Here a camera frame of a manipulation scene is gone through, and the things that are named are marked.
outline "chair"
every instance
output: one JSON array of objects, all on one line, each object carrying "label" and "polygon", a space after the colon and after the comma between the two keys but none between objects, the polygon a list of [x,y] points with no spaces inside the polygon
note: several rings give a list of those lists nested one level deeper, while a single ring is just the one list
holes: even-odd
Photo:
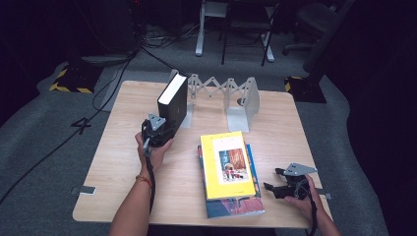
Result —
[{"label": "chair", "polygon": [[[227,5],[223,30],[219,37],[219,40],[221,40],[221,37],[224,34],[221,65],[224,65],[226,46],[254,46],[255,43],[261,40],[262,48],[264,49],[262,66],[264,66],[270,42],[272,21],[276,13],[276,7],[274,7],[276,3],[276,0],[232,0],[229,2]],[[266,7],[274,7],[271,15],[268,14]],[[227,42],[227,36],[231,30],[242,31],[244,33],[258,33],[259,36],[255,39],[254,43],[251,44],[230,44]],[[265,35],[267,42],[263,41],[263,34]]]},{"label": "chair", "polygon": [[335,21],[341,5],[337,2],[328,7],[323,3],[314,2],[301,7],[296,13],[295,40],[304,37],[307,42],[287,45],[282,54],[286,56],[291,50],[312,49]]}]

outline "chair leg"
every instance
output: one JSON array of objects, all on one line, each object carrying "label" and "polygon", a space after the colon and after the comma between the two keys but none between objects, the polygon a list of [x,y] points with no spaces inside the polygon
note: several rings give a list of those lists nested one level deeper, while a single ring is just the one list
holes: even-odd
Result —
[{"label": "chair leg", "polygon": [[229,28],[225,29],[224,33],[224,42],[223,42],[223,54],[221,55],[221,65],[224,65],[224,55],[226,54],[226,43],[227,43],[227,33],[229,31]]},{"label": "chair leg", "polygon": [[268,48],[269,48],[269,42],[270,42],[270,38],[272,37],[272,33],[268,34],[268,42],[267,45],[264,48],[264,58],[262,59],[262,66],[265,65],[265,59],[267,59],[267,54],[268,54]]}]

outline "black cable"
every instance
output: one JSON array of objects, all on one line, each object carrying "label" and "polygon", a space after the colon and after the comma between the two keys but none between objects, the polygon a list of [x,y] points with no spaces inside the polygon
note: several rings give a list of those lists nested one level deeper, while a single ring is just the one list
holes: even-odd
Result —
[{"label": "black cable", "polygon": [[[148,33],[151,32],[152,36],[151,38],[147,38],[147,36],[144,36],[143,39],[143,46],[146,46],[148,48],[165,48],[168,47],[169,45],[171,45],[174,42],[179,42],[179,41],[185,41],[190,39],[191,37],[196,37],[198,36],[198,34],[195,35],[188,35],[189,33],[195,31],[198,29],[198,26],[200,25],[200,23],[194,25],[193,27],[191,27],[190,29],[184,30],[182,32],[181,36],[172,36],[172,35],[160,35],[160,32],[158,30],[153,30],[153,31],[149,31]],[[157,44],[150,44],[149,40],[156,40],[156,39],[160,39],[161,43],[159,45]]]},{"label": "black cable", "polygon": [[25,172],[25,174],[23,174],[13,185],[12,187],[9,188],[9,190],[6,192],[6,194],[3,195],[3,197],[0,200],[0,206],[3,204],[3,202],[6,200],[6,198],[9,196],[9,194],[15,189],[15,187],[23,180],[25,179],[40,163],[42,163],[45,159],[47,159],[49,156],[51,156],[55,151],[57,151],[59,148],[61,148],[63,145],[65,145],[66,143],[68,143],[77,133],[79,133],[101,110],[102,108],[104,108],[107,103],[111,100],[111,97],[113,97],[114,93],[116,92],[120,81],[122,80],[123,74],[127,68],[127,66],[129,65],[129,63],[131,62],[131,60],[128,61],[128,63],[126,63],[125,67],[123,68],[122,73],[120,74],[120,78],[119,81],[117,82],[116,88],[114,89],[113,93],[111,93],[110,97],[107,99],[107,101],[101,106],[101,108],[99,110],[97,110],[92,116],[91,118],[89,118],[86,122],[84,122],[84,124],[77,129],[77,131],[75,131],[72,135],[70,135],[64,142],[62,142],[59,146],[57,146],[54,150],[52,150],[50,153],[48,153],[45,157],[43,157],[40,161],[38,161],[33,167],[31,167],[27,172]]},{"label": "black cable", "polygon": [[308,236],[313,236],[316,233],[316,229],[318,226],[318,222],[317,222],[317,206],[316,203],[313,201],[313,196],[310,192],[310,190],[307,190],[306,188],[303,187],[303,184],[307,183],[307,179],[304,179],[302,181],[300,181],[299,183],[297,183],[296,185],[296,190],[294,192],[294,196],[296,198],[298,198],[298,192],[300,191],[300,189],[303,189],[304,192],[306,192],[307,196],[310,199],[310,203],[312,205],[312,219],[313,219],[313,226],[312,226],[312,231],[308,234]]},{"label": "black cable", "polygon": [[94,61],[89,61],[89,60],[86,60],[86,59],[82,58],[83,61],[85,61],[89,66],[92,66],[92,67],[110,67],[110,66],[119,65],[119,64],[123,64],[125,62],[128,62],[136,56],[135,51],[137,51],[139,49],[140,44],[141,44],[141,41],[138,38],[136,38],[136,44],[131,50],[126,50],[126,49],[125,50],[119,50],[120,48],[115,49],[115,48],[112,48],[112,47],[109,47],[109,46],[105,45],[102,42],[102,40],[98,37],[98,35],[95,33],[92,26],[89,24],[89,20],[87,19],[86,15],[84,14],[83,10],[81,9],[78,1],[74,0],[74,3],[77,6],[80,14],[82,15],[87,27],[89,28],[89,31],[91,32],[91,34],[94,36],[94,38],[98,41],[98,43],[104,49],[106,49],[110,52],[114,52],[114,53],[126,54],[126,58],[123,58],[123,59],[94,62]]},{"label": "black cable", "polygon": [[116,71],[116,75],[114,75],[114,78],[110,81],[110,82],[108,82],[103,88],[101,88],[99,91],[98,91],[98,93],[94,96],[94,98],[92,99],[92,107],[95,109],[95,110],[99,110],[99,109],[101,109],[101,111],[102,111],[102,108],[103,107],[101,107],[101,108],[97,108],[97,107],[95,107],[95,99],[98,97],[98,95],[102,92],[102,91],[104,91],[104,89],[105,88],[107,88],[111,83],[113,83],[114,82],[114,80],[116,80],[116,78],[117,78],[117,75],[119,74],[119,71],[120,71],[120,69],[123,67],[123,64],[122,65],[120,65],[120,67],[119,67],[119,69],[117,69],[117,71]]},{"label": "black cable", "polygon": [[150,182],[152,183],[150,187],[150,200],[149,200],[149,214],[152,212],[153,208],[153,201],[155,198],[155,192],[156,192],[156,182],[155,182],[155,176],[153,174],[153,166],[150,163],[150,158],[152,156],[151,151],[149,150],[149,143],[150,138],[145,140],[145,127],[146,125],[142,124],[141,134],[142,134],[142,141],[144,142],[144,156],[145,160],[147,162],[147,170],[149,172]]},{"label": "black cable", "polygon": [[177,70],[180,74],[182,74],[183,76],[186,77],[191,77],[191,75],[189,75],[188,73],[174,67],[173,65],[165,62],[164,60],[160,59],[159,57],[156,57],[155,55],[153,55],[152,53],[150,53],[149,51],[147,51],[144,47],[142,47],[142,50],[146,53],[146,55],[153,57],[154,59],[158,60],[159,62],[161,62],[162,64],[164,64],[165,66],[171,68],[171,69],[175,69]]},{"label": "black cable", "polygon": [[309,236],[313,236],[316,233],[316,229],[317,229],[317,206],[316,203],[313,201],[313,197],[310,194],[310,192],[308,193],[308,196],[310,198],[310,203],[312,204],[312,218],[313,218],[313,226],[312,226],[312,231],[310,232]]}]

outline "book cover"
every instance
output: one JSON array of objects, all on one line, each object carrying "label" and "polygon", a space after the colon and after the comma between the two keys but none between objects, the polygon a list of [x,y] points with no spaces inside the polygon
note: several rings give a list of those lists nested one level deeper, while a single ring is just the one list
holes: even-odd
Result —
[{"label": "book cover", "polygon": [[255,187],[242,132],[201,136],[208,200],[253,197]]},{"label": "book cover", "polygon": [[187,77],[177,73],[157,100],[159,117],[165,118],[165,126],[172,128],[172,137],[170,138],[175,136],[187,115],[187,93]]},{"label": "book cover", "polygon": [[[259,188],[258,176],[255,170],[255,163],[252,157],[251,147],[246,145],[250,159],[250,166],[253,173],[253,184],[256,194],[253,197],[230,198],[221,200],[206,200],[208,218],[225,217],[233,215],[258,215],[265,212],[262,202],[261,191]],[[204,164],[202,147],[198,146],[200,166],[202,168],[203,185],[205,184]]]}]

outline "bracelet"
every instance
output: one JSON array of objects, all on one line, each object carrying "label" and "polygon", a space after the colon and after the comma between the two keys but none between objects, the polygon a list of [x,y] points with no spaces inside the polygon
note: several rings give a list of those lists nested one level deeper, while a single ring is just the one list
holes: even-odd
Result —
[{"label": "bracelet", "polygon": [[143,175],[137,175],[136,180],[138,180],[138,179],[141,180],[141,181],[147,182],[148,185],[150,186],[150,188],[152,188],[152,182],[147,177],[145,177]]}]

